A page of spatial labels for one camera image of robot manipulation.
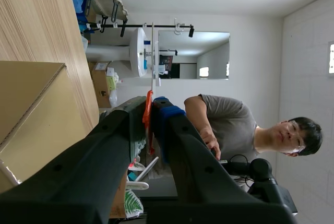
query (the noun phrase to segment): window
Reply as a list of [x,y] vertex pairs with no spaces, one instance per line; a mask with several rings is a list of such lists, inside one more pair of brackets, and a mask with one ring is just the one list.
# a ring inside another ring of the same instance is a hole
[[334,74],[334,41],[329,43],[329,73]]
[[209,76],[209,67],[202,67],[199,69],[200,77],[208,77]]
[[227,62],[226,64],[226,77],[228,78],[230,75],[230,62]]

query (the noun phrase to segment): mirror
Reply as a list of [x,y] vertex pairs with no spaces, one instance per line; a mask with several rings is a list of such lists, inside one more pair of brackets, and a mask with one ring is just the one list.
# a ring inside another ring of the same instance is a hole
[[228,32],[159,31],[159,77],[163,79],[228,79]]

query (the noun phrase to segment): green object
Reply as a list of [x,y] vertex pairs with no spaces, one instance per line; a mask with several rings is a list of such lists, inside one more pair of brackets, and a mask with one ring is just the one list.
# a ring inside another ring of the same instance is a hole
[[144,207],[142,206],[140,199],[131,190],[125,191],[124,207],[126,218],[139,216],[144,212]]
[[116,90],[116,82],[114,77],[106,76],[106,82],[108,84],[110,91]]

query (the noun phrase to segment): blue gripper part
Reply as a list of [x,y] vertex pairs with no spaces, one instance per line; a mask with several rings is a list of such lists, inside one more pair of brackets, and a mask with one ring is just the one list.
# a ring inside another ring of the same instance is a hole
[[[158,97],[156,98],[155,100],[166,100],[169,102],[169,100],[165,97]],[[157,129],[159,129],[160,131],[160,135],[157,136],[157,140],[161,146],[161,154],[162,154],[162,160],[165,162],[165,163],[168,163],[168,160],[167,160],[167,157],[165,155],[165,122],[166,120],[169,118],[169,117],[173,117],[173,116],[176,116],[176,115],[186,115],[186,112],[184,110],[182,110],[181,108],[175,106],[175,105],[171,105],[169,107],[163,107],[159,110],[158,112],[158,118],[157,119],[152,119],[154,120],[154,125]]]

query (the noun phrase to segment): black cable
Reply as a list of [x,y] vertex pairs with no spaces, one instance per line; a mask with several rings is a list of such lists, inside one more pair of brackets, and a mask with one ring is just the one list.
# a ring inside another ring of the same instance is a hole
[[[246,159],[246,164],[248,163],[248,159],[247,159],[247,157],[244,156],[244,155],[233,155],[229,162],[232,162],[232,159],[233,159],[234,157],[236,157],[236,156],[242,156],[242,157],[244,157],[244,158]],[[248,186],[248,188],[250,188],[250,186],[247,184],[247,181],[253,181],[253,180],[247,178],[247,176],[245,176],[245,177],[240,177],[240,178],[244,178],[244,179],[245,179],[245,184],[246,184],[246,186]]]

